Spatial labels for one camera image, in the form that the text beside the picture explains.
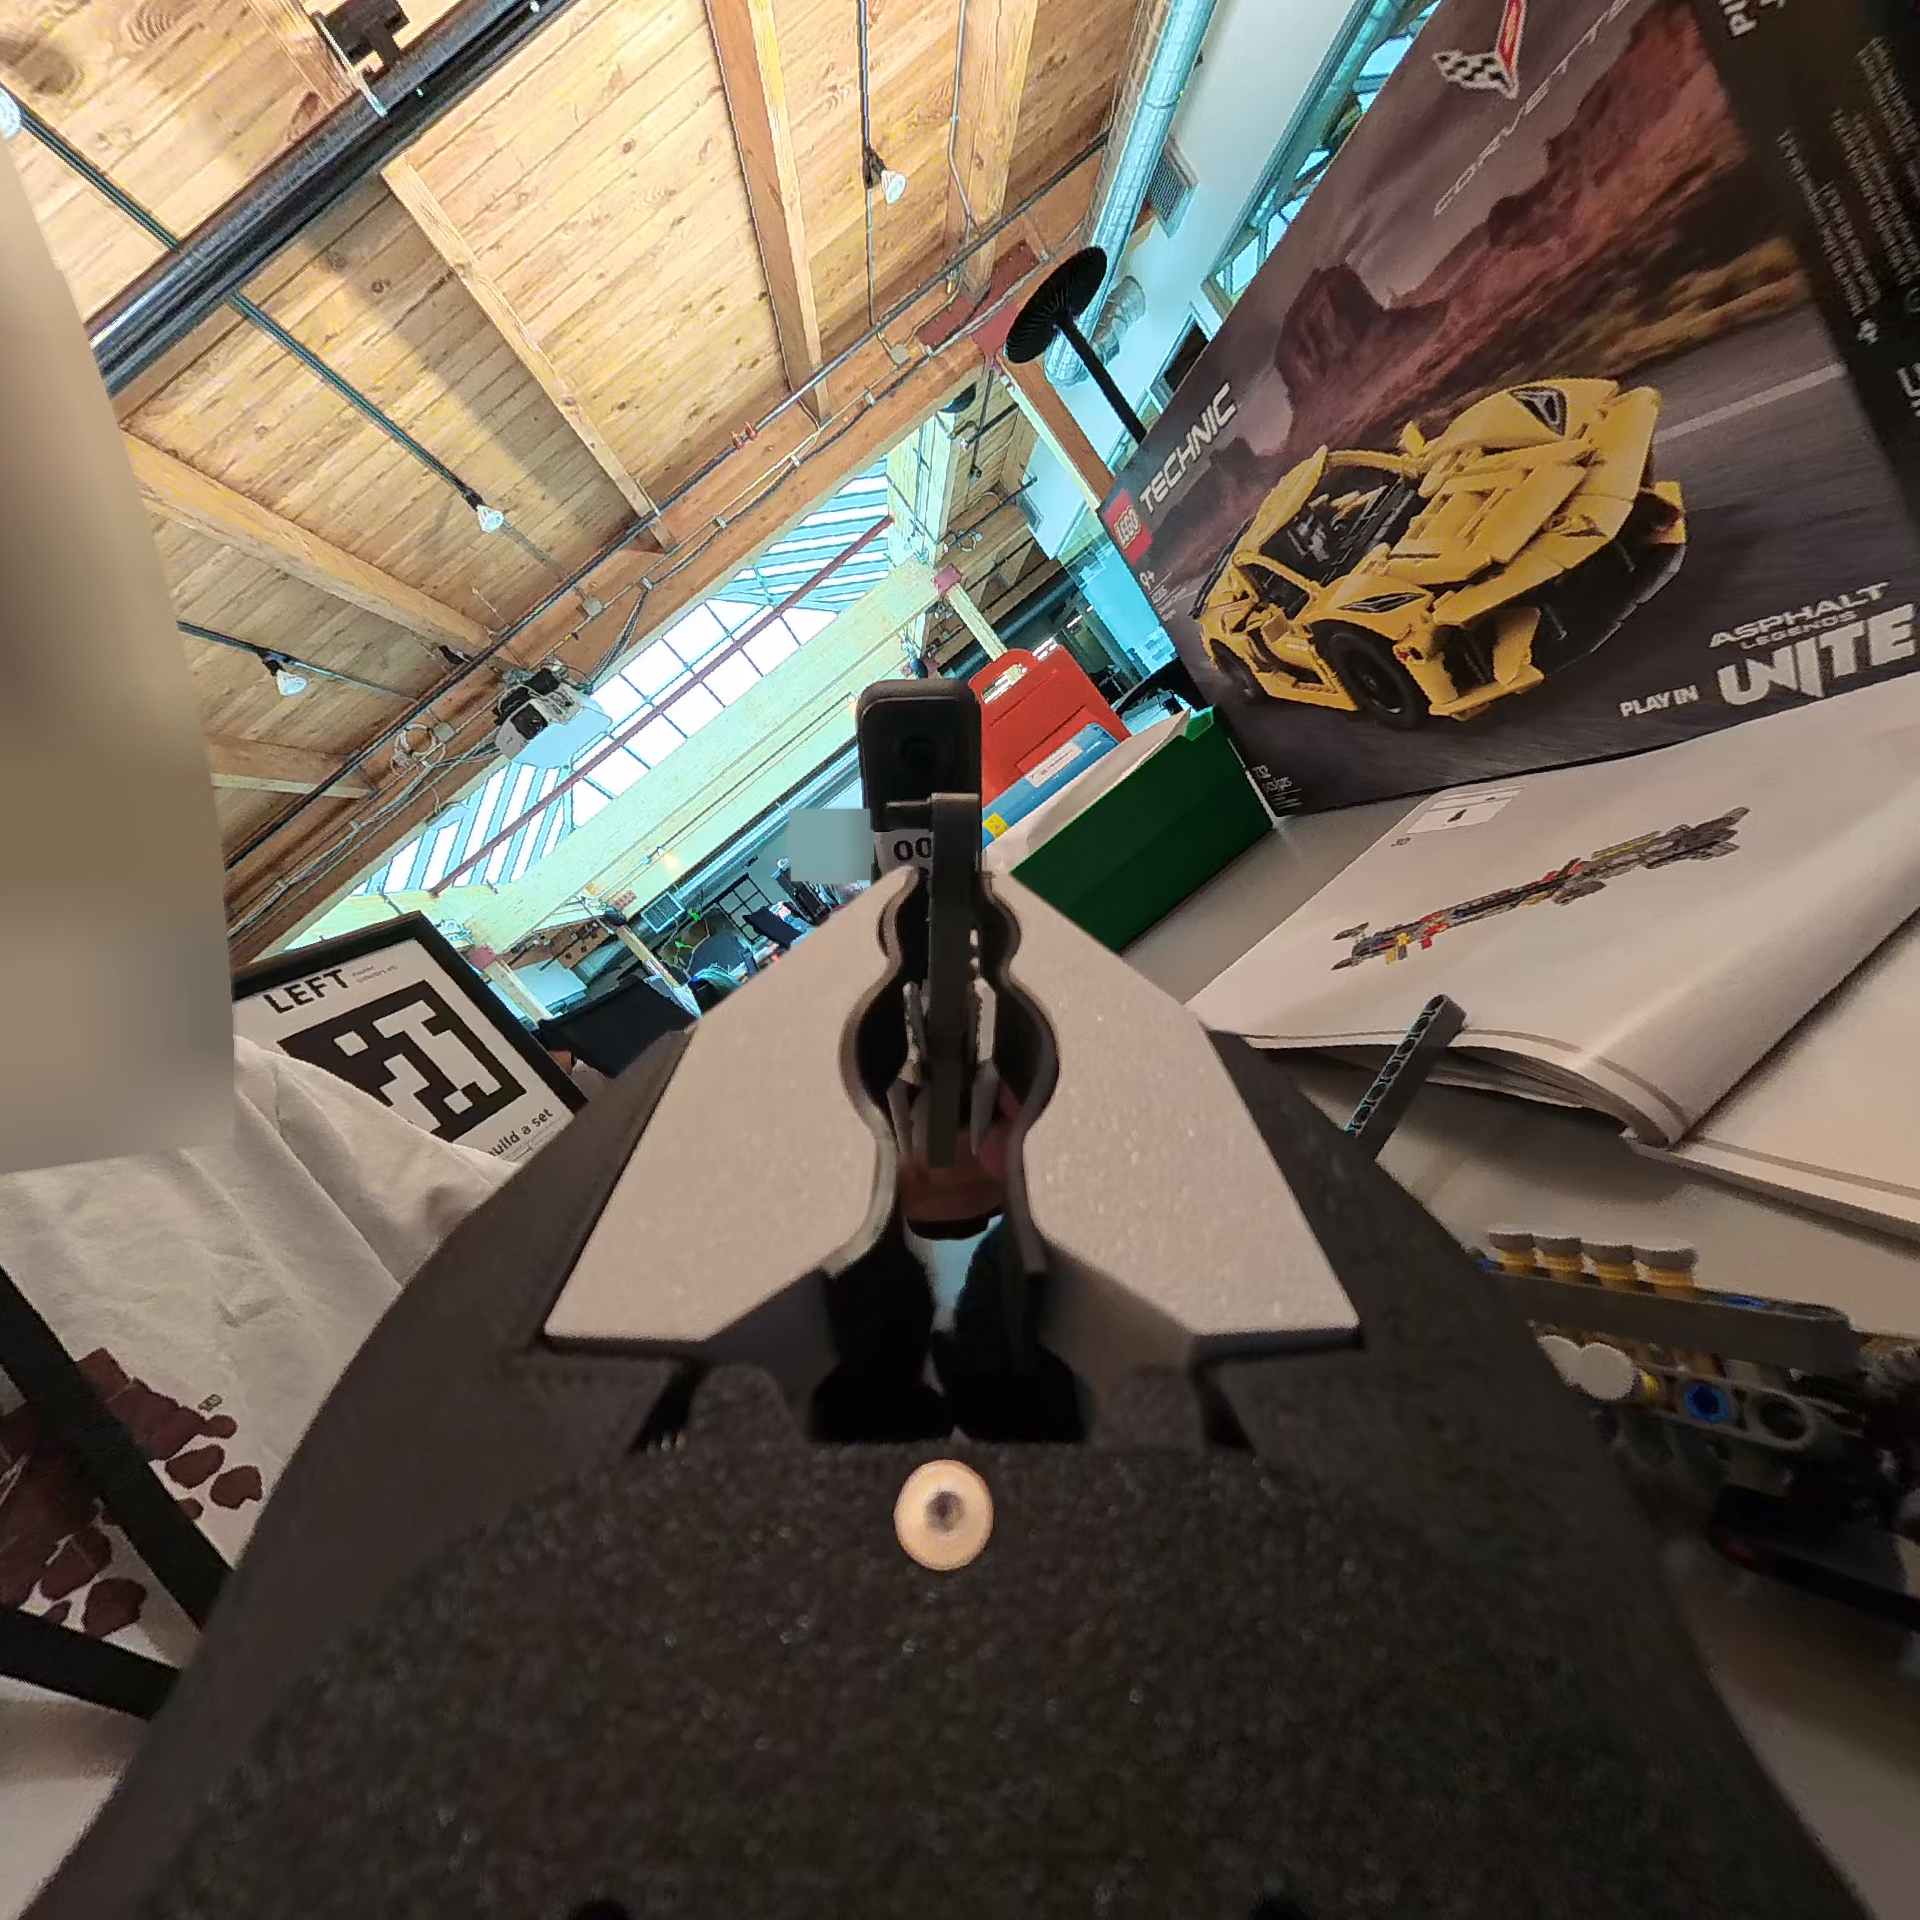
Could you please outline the open lego instruction booklet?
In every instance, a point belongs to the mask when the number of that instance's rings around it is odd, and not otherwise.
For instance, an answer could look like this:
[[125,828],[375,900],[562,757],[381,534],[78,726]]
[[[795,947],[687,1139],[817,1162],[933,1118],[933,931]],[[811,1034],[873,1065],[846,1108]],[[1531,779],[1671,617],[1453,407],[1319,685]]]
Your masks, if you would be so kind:
[[1191,1008],[1369,1064],[1450,994],[1459,1084],[1917,1233],[1917,679],[1425,797]]

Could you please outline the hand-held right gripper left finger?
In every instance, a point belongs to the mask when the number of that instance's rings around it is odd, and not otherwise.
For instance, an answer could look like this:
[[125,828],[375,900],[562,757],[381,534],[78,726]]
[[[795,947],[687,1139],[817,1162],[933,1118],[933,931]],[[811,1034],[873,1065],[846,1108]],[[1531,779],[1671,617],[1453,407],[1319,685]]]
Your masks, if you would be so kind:
[[873,882],[689,1027],[541,1333],[661,1401],[724,1362],[762,1370],[804,1430],[932,1439],[929,1284],[887,1245],[899,1145],[857,1025],[901,1012],[910,869]]

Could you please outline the long dark grey lego beam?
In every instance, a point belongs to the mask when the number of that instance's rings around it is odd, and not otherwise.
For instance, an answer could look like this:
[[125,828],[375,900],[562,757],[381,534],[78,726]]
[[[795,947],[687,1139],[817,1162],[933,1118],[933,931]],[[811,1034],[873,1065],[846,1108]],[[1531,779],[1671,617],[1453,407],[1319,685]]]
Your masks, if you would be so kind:
[[1342,1137],[1357,1155],[1376,1161],[1381,1145],[1401,1125],[1416,1093],[1431,1081],[1453,1042],[1459,1039],[1466,1016],[1450,994],[1431,994],[1420,1016],[1404,1031],[1401,1042],[1387,1055],[1378,1075],[1354,1103]]
[[929,800],[929,821],[924,1152],[933,1168],[951,1168],[971,1114],[977,1036],[971,1000],[977,793],[938,793]]

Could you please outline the grey lego car chassis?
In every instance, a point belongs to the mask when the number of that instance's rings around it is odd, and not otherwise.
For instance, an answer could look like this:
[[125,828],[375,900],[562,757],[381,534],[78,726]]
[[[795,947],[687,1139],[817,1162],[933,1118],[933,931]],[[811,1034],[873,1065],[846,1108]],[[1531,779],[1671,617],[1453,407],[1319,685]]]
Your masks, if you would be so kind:
[[1491,1227],[1481,1273],[1612,1451],[1734,1566],[1917,1632],[1917,1345],[1712,1289],[1688,1242]]

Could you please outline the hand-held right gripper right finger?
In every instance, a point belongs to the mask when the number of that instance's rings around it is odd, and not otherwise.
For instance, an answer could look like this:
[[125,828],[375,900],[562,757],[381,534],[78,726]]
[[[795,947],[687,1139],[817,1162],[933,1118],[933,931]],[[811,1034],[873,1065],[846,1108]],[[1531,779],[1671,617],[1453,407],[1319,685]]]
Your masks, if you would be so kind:
[[1357,1311],[1213,1036],[1029,887],[986,881],[1058,1055],[1023,1137],[1044,1342],[1099,1396],[1147,1367],[1351,1345]]

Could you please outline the yellow car lego box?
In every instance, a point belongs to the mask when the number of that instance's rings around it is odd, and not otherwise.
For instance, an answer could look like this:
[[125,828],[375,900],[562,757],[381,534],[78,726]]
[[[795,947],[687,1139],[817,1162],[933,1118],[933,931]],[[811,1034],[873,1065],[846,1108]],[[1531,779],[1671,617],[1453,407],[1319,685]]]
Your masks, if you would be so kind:
[[1269,813],[1917,709],[1917,5],[1440,3],[1101,511]]

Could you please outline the black framed marker sign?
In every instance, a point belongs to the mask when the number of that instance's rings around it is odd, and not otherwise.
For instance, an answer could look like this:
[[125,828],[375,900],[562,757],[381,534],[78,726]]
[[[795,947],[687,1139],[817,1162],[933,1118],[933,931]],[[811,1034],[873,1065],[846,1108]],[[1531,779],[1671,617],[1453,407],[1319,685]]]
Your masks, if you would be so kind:
[[319,1065],[446,1142],[519,1162],[583,1103],[534,1031],[421,912],[234,974],[243,1036]]

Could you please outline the person's white shirt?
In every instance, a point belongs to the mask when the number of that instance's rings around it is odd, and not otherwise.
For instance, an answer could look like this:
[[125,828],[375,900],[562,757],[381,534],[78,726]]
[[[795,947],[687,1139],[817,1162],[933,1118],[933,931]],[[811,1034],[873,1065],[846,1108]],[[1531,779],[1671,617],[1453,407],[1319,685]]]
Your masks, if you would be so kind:
[[[4,1270],[226,1563],[400,1287],[515,1162],[234,1039],[225,1139],[4,1177]],[[4,1374],[4,1610],[160,1663],[195,1622]],[[4,1913],[29,1909],[145,1726],[4,1676]]]

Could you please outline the orange felt bag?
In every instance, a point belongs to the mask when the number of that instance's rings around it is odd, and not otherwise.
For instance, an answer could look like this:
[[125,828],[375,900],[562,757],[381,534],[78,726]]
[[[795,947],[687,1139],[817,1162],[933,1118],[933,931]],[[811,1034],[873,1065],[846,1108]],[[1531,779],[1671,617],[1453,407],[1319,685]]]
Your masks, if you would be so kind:
[[982,797],[996,803],[1086,726],[1126,746],[1127,726],[1061,642],[1007,648],[970,679],[982,706]]

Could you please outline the green storage bin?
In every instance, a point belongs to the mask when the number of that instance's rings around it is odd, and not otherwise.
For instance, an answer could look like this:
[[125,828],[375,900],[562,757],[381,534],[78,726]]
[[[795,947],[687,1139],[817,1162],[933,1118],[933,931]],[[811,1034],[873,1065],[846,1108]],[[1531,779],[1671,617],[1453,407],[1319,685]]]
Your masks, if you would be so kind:
[[993,838],[983,866],[1017,877],[1104,947],[1127,947],[1272,829],[1235,737],[1204,713],[1126,797],[1099,803],[1007,869],[1007,855],[1026,855],[1026,816]]

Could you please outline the person's left hand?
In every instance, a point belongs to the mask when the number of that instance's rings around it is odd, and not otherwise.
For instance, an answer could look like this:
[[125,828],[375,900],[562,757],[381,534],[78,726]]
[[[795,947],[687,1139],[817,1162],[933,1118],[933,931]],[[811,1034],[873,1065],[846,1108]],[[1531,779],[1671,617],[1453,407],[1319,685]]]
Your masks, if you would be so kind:
[[1007,1125],[938,1167],[924,1152],[899,1161],[901,1226],[918,1237],[976,1237],[1007,1209]]

